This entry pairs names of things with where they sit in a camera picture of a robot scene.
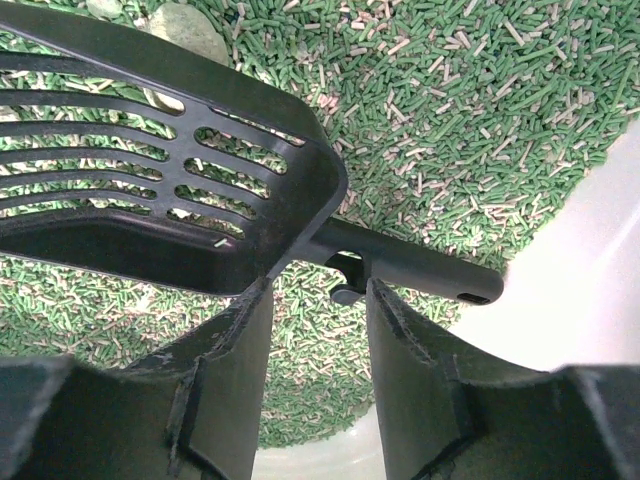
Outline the black litter scoop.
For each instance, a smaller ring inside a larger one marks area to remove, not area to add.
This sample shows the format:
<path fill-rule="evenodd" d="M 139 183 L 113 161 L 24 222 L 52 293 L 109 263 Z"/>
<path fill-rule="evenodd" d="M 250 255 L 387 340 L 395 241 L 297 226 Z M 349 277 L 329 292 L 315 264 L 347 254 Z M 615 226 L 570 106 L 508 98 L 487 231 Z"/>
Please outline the black litter scoop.
<path fill-rule="evenodd" d="M 1 28 L 36 44 L 3 51 L 3 74 L 103 80 L 1 92 L 1 250 L 18 257 L 235 296 L 292 261 L 486 305 L 500 274 L 334 217 L 347 173 L 313 111 L 265 83 L 152 35 L 3 2 Z"/>

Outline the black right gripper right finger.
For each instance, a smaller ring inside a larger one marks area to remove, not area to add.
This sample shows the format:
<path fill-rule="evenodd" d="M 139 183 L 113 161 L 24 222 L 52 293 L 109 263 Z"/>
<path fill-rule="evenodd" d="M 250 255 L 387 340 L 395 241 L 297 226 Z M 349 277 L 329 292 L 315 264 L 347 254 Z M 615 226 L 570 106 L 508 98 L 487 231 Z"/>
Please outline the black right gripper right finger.
<path fill-rule="evenodd" d="M 536 371 L 367 285 L 372 378 L 390 479 L 635 479 L 639 369 Z"/>

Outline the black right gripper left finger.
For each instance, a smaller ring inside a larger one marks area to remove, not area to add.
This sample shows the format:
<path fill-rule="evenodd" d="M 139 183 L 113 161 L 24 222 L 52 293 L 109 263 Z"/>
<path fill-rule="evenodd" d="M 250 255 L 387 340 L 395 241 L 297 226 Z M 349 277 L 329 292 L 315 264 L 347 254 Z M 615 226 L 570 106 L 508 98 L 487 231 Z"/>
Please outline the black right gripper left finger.
<path fill-rule="evenodd" d="M 248 479 L 273 319 L 258 279 L 224 311 L 123 369 L 1 361 L 5 479 Z"/>

